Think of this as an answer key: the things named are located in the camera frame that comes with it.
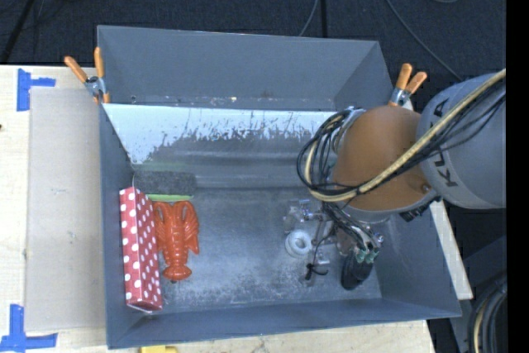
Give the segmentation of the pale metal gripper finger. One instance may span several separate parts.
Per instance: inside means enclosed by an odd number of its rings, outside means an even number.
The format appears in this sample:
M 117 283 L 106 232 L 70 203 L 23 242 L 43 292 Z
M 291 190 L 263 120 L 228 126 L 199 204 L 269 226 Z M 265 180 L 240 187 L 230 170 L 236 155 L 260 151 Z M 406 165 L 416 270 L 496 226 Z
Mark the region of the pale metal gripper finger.
M 313 286 L 320 278 L 328 275 L 330 260 L 322 253 L 316 253 L 312 260 L 306 264 L 304 284 Z
M 283 229 L 285 231 L 293 231 L 299 228 L 306 222 L 311 222 L 316 219 L 313 209 L 313 203 L 310 199 L 300 199 L 292 201 L 288 205 L 287 212 L 283 217 Z

